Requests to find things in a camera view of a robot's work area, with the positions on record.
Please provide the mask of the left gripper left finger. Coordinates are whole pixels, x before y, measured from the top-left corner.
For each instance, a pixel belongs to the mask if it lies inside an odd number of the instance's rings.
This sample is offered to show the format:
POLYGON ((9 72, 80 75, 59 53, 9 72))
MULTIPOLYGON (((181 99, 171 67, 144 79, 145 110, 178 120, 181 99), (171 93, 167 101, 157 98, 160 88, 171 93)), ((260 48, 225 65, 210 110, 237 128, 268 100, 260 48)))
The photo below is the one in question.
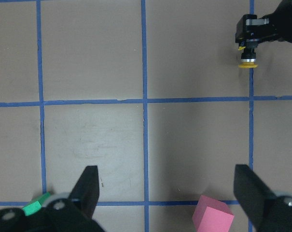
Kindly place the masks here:
POLYGON ((96 165, 86 166, 68 199, 88 218, 92 218, 99 199, 99 176, 96 165))

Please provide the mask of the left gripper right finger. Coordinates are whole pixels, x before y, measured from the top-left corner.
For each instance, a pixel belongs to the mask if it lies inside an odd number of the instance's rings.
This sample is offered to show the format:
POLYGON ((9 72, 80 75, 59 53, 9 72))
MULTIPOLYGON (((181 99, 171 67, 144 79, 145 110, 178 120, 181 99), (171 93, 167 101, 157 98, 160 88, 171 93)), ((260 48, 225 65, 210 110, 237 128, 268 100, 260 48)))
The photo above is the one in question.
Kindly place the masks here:
POLYGON ((246 164, 235 165, 234 196, 257 231, 277 231, 278 198, 246 164))

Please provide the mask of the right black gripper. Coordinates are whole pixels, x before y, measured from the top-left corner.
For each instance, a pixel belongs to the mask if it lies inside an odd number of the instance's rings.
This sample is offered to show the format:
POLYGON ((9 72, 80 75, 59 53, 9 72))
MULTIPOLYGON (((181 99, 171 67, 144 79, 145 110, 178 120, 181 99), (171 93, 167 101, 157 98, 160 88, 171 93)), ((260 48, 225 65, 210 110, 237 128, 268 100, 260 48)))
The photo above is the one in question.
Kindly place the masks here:
POLYGON ((257 18, 255 14, 245 14, 236 25, 235 42, 257 39, 264 42, 292 43, 292 0, 283 0, 276 10, 257 18))

